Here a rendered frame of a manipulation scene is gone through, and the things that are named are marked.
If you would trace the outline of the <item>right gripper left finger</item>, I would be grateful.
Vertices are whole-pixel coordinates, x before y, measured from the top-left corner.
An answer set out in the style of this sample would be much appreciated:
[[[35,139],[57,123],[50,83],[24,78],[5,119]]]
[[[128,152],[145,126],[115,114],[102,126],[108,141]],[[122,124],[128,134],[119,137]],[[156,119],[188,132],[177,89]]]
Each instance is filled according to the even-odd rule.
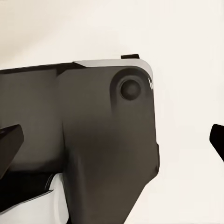
[[[0,129],[0,180],[24,143],[20,124]]]

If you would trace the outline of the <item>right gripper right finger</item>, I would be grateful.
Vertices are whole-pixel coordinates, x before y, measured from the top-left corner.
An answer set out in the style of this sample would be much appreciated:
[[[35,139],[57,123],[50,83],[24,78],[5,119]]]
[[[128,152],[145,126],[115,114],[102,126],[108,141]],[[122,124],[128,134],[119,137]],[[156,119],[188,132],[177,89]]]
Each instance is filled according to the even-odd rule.
[[[210,132],[209,141],[224,161],[224,126],[214,124]]]

